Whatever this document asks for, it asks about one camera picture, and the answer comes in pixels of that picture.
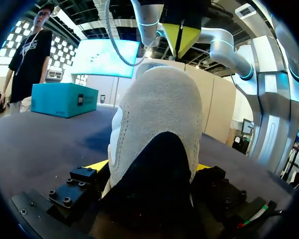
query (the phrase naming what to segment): stitching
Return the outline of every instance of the stitching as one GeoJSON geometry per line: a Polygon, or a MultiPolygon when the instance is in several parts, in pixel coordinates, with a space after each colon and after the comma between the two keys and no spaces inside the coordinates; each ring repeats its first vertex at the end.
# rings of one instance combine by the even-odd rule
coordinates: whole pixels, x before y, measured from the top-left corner
{"type": "Polygon", "coordinates": [[[118,150],[119,158],[118,158],[118,161],[117,161],[118,164],[117,164],[117,166],[116,166],[116,169],[118,169],[119,166],[120,166],[120,158],[121,158],[122,145],[123,145],[124,137],[125,137],[125,134],[126,134],[126,131],[127,131],[127,128],[128,128],[128,123],[129,123],[130,107],[129,107],[128,104],[126,104],[126,103],[125,103],[124,106],[127,107],[128,113],[127,113],[126,118],[125,118],[125,115],[124,115],[123,121],[125,121],[125,120],[127,120],[127,121],[126,121],[126,127],[125,127],[125,129],[122,131],[122,133],[123,133],[123,132],[124,132],[124,133],[121,134],[121,136],[120,136],[120,147],[119,147],[119,150],[118,150]]]}
{"type": "Polygon", "coordinates": [[[195,160],[193,160],[191,168],[194,167],[194,165],[196,164],[196,151],[197,151],[197,138],[198,138],[198,127],[199,127],[199,115],[197,116],[197,125],[196,125],[196,137],[195,137],[195,149],[194,149],[194,158],[195,160]]]}

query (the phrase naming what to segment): robotic arm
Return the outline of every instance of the robotic arm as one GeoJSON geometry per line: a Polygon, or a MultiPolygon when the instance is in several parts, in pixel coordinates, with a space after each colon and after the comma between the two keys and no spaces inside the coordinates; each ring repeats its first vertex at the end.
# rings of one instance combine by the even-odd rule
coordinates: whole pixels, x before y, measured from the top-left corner
{"type": "MultiPolygon", "coordinates": [[[[184,9],[179,6],[175,7],[174,5],[179,3],[172,3],[169,0],[151,1],[155,3],[164,2],[167,5],[168,17],[164,18],[163,23],[159,22],[160,4],[148,4],[148,1],[144,0],[131,0],[131,2],[144,45],[149,48],[158,46],[159,37],[165,37],[173,56],[181,58],[194,43],[209,43],[211,44],[210,57],[214,61],[234,69],[242,80],[251,79],[254,73],[253,66],[245,58],[234,52],[232,34],[220,28],[201,27],[201,19],[207,12],[208,1],[190,0],[184,9]]],[[[106,12],[109,11],[109,4],[110,0],[107,0],[106,12]]],[[[110,26],[107,27],[111,38],[110,26]]],[[[111,39],[111,41],[117,50],[114,40],[111,39]]],[[[123,57],[118,50],[117,53],[122,59],[123,57]]]]}

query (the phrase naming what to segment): white wall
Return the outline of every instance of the white wall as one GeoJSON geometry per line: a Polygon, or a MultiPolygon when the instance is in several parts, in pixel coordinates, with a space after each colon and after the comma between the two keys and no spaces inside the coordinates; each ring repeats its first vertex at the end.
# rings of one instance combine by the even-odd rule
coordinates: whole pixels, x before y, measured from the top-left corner
{"type": "MultiPolygon", "coordinates": [[[[230,76],[223,77],[223,79],[233,84],[230,76]]],[[[253,111],[250,107],[247,98],[243,95],[243,93],[241,93],[239,90],[236,89],[236,101],[235,101],[233,120],[242,122],[244,119],[253,121],[254,120],[253,111]]]]}
{"type": "Polygon", "coordinates": [[[203,132],[205,132],[213,94],[214,75],[191,65],[186,65],[185,72],[190,75],[198,87],[202,101],[203,132]]]}
{"type": "Polygon", "coordinates": [[[117,77],[113,76],[94,76],[89,75],[86,80],[86,86],[99,91],[98,103],[100,102],[100,95],[105,95],[105,104],[114,103],[114,95],[117,84],[117,77]]]}

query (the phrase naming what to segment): white robotic arm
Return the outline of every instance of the white robotic arm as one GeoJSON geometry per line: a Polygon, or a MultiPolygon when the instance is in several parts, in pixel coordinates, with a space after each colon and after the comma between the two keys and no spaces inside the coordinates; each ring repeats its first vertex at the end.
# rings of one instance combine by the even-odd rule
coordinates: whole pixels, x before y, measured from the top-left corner
{"type": "MultiPolygon", "coordinates": [[[[202,27],[199,31],[197,28],[173,23],[162,24],[159,23],[160,4],[141,5],[138,0],[131,0],[131,2],[144,45],[149,48],[155,47],[158,45],[159,37],[166,37],[173,55],[182,57],[195,42],[209,43],[211,44],[210,57],[214,61],[234,69],[243,80],[251,79],[254,69],[245,58],[234,52],[234,39],[230,32],[219,28],[202,27]],[[180,49],[176,49],[178,41],[180,41],[180,49]]],[[[116,52],[126,64],[130,66],[140,64],[142,61],[130,64],[120,55],[110,29],[109,5],[110,0],[107,0],[105,6],[107,31],[116,52]]]]}

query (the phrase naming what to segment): cable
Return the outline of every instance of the cable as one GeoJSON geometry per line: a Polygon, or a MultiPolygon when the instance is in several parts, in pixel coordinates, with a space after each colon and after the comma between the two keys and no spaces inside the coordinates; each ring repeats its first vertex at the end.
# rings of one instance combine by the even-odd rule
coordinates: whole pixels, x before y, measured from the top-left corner
{"type": "Polygon", "coordinates": [[[142,61],[145,59],[145,55],[146,55],[146,52],[149,51],[151,48],[152,48],[152,45],[153,43],[158,39],[160,38],[159,36],[156,37],[151,43],[150,45],[148,46],[147,50],[145,51],[144,53],[144,56],[141,58],[141,60],[138,62],[138,63],[135,63],[135,64],[132,64],[130,62],[128,62],[121,54],[120,54],[120,51],[115,43],[115,40],[113,38],[113,34],[112,34],[112,31],[111,31],[111,27],[110,27],[110,1],[111,0],[106,0],[106,3],[105,3],[105,21],[106,21],[106,30],[108,32],[108,35],[109,35],[109,38],[110,38],[110,41],[114,47],[114,50],[116,51],[116,53],[118,54],[118,56],[120,57],[120,59],[127,65],[129,66],[138,66],[139,64],[142,63],[142,61]]]}
{"type": "Polygon", "coordinates": [[[226,67],[226,70],[227,70],[228,74],[230,75],[231,80],[233,81],[234,86],[237,88],[237,85],[236,85],[236,83],[235,83],[235,81],[234,81],[233,75],[230,73],[230,71],[228,70],[227,67],[226,67]]]}
{"type": "Polygon", "coordinates": [[[218,6],[220,6],[223,10],[225,10],[226,11],[226,9],[222,6],[222,5],[220,5],[219,3],[217,3],[217,2],[211,2],[211,3],[213,3],[213,4],[216,4],[216,5],[218,5],[218,6]]]}

